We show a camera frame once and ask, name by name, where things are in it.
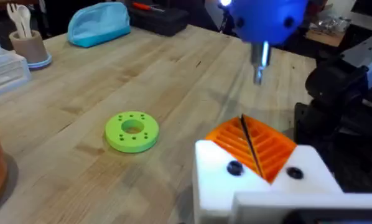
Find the black case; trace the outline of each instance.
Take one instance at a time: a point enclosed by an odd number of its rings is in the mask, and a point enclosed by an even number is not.
[[[165,12],[157,12],[128,7],[131,25],[167,37],[186,28],[188,12],[175,8],[164,10]]]

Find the wooden tabletop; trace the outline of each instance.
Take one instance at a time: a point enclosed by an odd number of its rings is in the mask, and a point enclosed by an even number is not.
[[[53,64],[0,96],[10,172],[0,223],[192,223],[195,141],[241,113],[289,131],[315,68],[274,49],[262,86],[253,85],[249,45],[193,26],[175,37],[133,28],[89,49],[65,35],[45,45]],[[160,125],[157,144],[140,154],[103,138],[107,120],[131,110]]]
[[[310,40],[314,40],[323,44],[330,45],[332,47],[338,47],[342,40],[343,37],[345,36],[344,32],[334,32],[332,34],[325,34],[323,32],[319,32],[316,30],[309,30],[306,33],[306,38]]]

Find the metal shaft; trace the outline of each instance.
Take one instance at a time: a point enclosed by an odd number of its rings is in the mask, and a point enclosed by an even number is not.
[[[251,64],[254,66],[254,83],[260,85],[263,70],[269,65],[271,47],[267,41],[261,44],[251,44]]]

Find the white utensil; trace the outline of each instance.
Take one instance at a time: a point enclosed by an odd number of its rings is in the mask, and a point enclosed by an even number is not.
[[[17,34],[19,34],[19,38],[26,37],[24,33],[24,29],[22,27],[20,15],[16,9],[16,5],[11,4],[11,3],[6,4],[6,11],[7,11],[9,18],[11,18],[11,20],[14,22],[14,25],[16,26]]]
[[[30,29],[31,13],[30,13],[30,10],[23,5],[17,5],[17,12],[20,15],[26,38],[30,38],[31,37],[31,29]]]

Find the green ring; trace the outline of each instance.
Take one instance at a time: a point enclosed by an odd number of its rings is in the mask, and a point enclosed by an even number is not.
[[[159,124],[146,113],[123,112],[106,123],[105,135],[109,145],[118,151],[143,152],[157,142]]]

